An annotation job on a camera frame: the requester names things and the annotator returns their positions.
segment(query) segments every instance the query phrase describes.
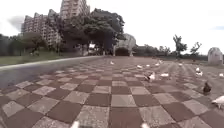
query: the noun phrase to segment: tree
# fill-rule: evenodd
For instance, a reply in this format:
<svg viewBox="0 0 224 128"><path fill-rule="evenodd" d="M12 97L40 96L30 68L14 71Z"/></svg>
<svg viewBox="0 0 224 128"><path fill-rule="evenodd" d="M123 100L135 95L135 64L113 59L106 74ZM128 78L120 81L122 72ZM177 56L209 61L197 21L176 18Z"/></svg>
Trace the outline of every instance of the tree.
<svg viewBox="0 0 224 128"><path fill-rule="evenodd" d="M178 37L177 35L175 35L173 37L173 40L176 44L176 53L177 53L176 57L179 57L179 58L181 57L181 52L187 50L187 44L181 43L181 39L182 39L181 36Z"/></svg>
<svg viewBox="0 0 224 128"><path fill-rule="evenodd" d="M193 61L195 61L195 59L197 58L197 56L198 56L198 50L199 50L199 48L201 47L201 43L199 43L199 42L196 42L195 44L194 44L194 46L191 48L191 56L193 57Z"/></svg>

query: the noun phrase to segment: apartment building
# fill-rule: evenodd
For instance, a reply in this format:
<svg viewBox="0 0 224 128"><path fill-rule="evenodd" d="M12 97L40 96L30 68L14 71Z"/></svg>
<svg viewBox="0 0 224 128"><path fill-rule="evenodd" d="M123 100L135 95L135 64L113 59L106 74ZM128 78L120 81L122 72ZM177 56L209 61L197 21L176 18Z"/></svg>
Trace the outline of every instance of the apartment building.
<svg viewBox="0 0 224 128"><path fill-rule="evenodd" d="M22 34L36 32L41 34L42 38L48 43L60 42L59 34L46 24L47 19L51 18L55 13L55 11L50 9L48 15L35 13L34 17L26 16L22 24Z"/></svg>
<svg viewBox="0 0 224 128"><path fill-rule="evenodd" d="M90 6L87 6L86 0L62 0L60 10L62 19L88 13L90 13Z"/></svg>

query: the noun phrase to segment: sky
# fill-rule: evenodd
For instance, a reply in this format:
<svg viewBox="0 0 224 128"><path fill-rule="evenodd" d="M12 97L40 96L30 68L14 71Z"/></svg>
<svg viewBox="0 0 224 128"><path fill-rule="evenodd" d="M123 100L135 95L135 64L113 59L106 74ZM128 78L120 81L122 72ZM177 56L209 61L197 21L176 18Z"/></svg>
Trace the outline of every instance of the sky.
<svg viewBox="0 0 224 128"><path fill-rule="evenodd" d="M62 0L1 0L0 33L11 36L20 32L25 15L60 11ZM190 49L202 43L199 52L211 47L224 52L223 0L87 0L91 10L100 8L121 15L124 32L133 35L138 45L167 46L175 50L173 36L182 37Z"/></svg>

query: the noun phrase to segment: pavement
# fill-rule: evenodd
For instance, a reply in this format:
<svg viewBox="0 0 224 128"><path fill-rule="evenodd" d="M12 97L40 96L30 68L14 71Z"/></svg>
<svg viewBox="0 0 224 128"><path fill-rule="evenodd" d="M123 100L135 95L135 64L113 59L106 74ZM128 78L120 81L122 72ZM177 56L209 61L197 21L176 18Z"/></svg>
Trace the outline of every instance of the pavement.
<svg viewBox="0 0 224 128"><path fill-rule="evenodd" d="M6 87L0 91L0 128L70 128L74 121L80 128L223 128L223 110L211 104L224 91L222 70L200 66L204 75L198 77L195 65L157 62L103 58ZM146 81L147 71L156 80ZM205 96L206 80L212 91Z"/></svg>

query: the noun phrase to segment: low wall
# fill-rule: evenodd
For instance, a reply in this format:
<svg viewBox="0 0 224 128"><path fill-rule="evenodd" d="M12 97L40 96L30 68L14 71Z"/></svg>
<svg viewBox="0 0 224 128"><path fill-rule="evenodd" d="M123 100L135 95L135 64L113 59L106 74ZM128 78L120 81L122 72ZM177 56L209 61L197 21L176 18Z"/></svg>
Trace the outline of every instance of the low wall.
<svg viewBox="0 0 224 128"><path fill-rule="evenodd" d="M36 78L35 76L70 67L103 56L76 57L0 67L0 88Z"/></svg>

